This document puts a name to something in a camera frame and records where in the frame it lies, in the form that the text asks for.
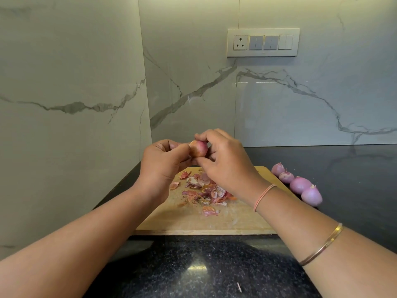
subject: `wooden cutting board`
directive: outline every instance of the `wooden cutting board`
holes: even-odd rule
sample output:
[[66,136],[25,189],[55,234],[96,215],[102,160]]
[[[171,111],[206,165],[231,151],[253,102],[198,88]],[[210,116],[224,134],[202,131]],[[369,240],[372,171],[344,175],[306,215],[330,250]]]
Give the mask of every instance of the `wooden cutting board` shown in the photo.
[[[266,167],[256,166],[259,174],[277,187],[285,190],[290,196],[296,196],[274,176]],[[199,172],[199,167],[186,169],[191,175]],[[186,190],[185,180],[178,175],[174,181],[181,181],[178,188],[170,191],[168,199],[153,211],[138,226],[135,235],[246,235],[276,234],[271,226],[253,209],[242,201],[230,201],[227,206],[211,205],[220,213],[204,216],[202,205],[177,206],[182,202],[182,191]]]

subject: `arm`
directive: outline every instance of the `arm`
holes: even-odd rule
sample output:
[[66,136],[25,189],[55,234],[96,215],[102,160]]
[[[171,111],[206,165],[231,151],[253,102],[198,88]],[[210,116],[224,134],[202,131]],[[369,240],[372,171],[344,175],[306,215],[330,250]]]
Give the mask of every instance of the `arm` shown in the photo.
[[[196,158],[221,187],[254,207],[270,185],[255,170],[241,143],[222,130],[196,140],[209,141],[210,156]],[[257,212],[275,229],[298,261],[318,250],[338,222],[283,190],[270,190]],[[395,297],[397,255],[344,228],[339,237],[304,269],[324,297]]]
[[189,165],[187,144],[147,147],[133,187],[0,262],[0,297],[81,297]]

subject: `black granite countertop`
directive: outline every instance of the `black granite countertop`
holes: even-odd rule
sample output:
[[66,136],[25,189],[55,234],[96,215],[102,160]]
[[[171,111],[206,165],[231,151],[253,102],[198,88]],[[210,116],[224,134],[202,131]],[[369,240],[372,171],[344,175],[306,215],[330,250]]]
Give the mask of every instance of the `black granite countertop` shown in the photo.
[[[324,199],[320,211],[397,252],[397,145],[246,151],[256,166],[281,161],[310,179]],[[139,165],[99,205],[138,175]],[[85,297],[320,296],[277,236],[132,236],[113,260]]]

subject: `wall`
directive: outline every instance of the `wall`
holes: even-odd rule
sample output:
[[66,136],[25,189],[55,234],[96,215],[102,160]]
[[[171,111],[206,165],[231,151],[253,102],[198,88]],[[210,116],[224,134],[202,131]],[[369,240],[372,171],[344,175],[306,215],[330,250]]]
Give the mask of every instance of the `wall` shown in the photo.
[[137,0],[0,0],[0,258],[90,211],[151,143]]
[[[153,140],[220,127],[247,147],[397,143],[397,0],[139,9]],[[228,28],[289,27],[301,29],[295,58],[226,58]]]

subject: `bracelet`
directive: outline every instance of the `bracelet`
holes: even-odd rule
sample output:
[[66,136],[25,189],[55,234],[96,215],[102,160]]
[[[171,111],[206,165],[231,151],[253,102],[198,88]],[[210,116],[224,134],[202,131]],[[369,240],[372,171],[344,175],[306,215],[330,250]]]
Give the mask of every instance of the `bracelet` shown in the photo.
[[256,208],[258,207],[259,202],[262,200],[262,198],[268,193],[269,190],[271,190],[273,187],[275,187],[275,184],[270,185],[269,187],[266,188],[266,190],[261,194],[259,199],[256,201],[256,204],[254,206],[254,212],[256,212]]
[[331,233],[329,238],[326,240],[325,244],[317,252],[314,252],[304,260],[300,261],[299,264],[301,266],[305,266],[308,263],[312,262],[317,256],[319,256],[326,248],[328,248],[334,242],[334,240],[338,237],[342,230],[343,225],[342,223],[339,223],[335,230]]

